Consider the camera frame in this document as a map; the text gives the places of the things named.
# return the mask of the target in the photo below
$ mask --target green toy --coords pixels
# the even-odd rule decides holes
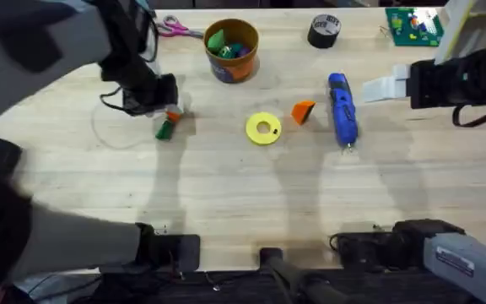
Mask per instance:
[[[243,45],[240,44],[240,43],[232,43],[231,45],[229,45],[229,48],[232,49],[232,52],[234,54],[237,54],[238,52],[241,51],[241,49],[243,48]]]
[[[172,133],[174,132],[175,126],[176,125],[173,122],[171,122],[169,119],[166,119],[157,134],[155,134],[155,138],[158,140],[170,140],[172,138]]]
[[[222,49],[220,49],[219,57],[224,59],[231,59],[235,57],[235,53],[234,51],[232,51],[232,49],[229,46],[225,46]]]
[[[208,39],[208,49],[214,54],[218,53],[224,45],[226,45],[224,40],[224,30],[216,32]]]

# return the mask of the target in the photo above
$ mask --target label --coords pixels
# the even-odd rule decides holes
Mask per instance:
[[[337,35],[341,30],[340,21],[337,18],[321,14],[312,20],[312,27],[322,35]]]
[[[436,248],[436,258],[442,263],[446,263],[450,265],[452,268],[473,278],[475,264],[472,261],[463,258],[460,255],[442,247]]]

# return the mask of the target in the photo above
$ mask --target scissors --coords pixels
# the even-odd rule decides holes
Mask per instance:
[[[189,30],[186,26],[181,24],[179,20],[173,15],[168,15],[164,17],[162,23],[157,23],[157,26],[159,27],[159,35],[163,37],[186,35],[199,39],[203,38],[202,32]]]

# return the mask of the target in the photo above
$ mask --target black tape roll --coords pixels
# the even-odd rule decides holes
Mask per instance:
[[[307,40],[317,48],[332,47],[341,31],[341,22],[328,14],[317,15],[310,24]]]

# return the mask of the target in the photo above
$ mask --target blue hot glue gun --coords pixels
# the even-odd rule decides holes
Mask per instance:
[[[328,82],[338,144],[351,149],[358,137],[352,92],[343,73],[332,73],[329,75]]]

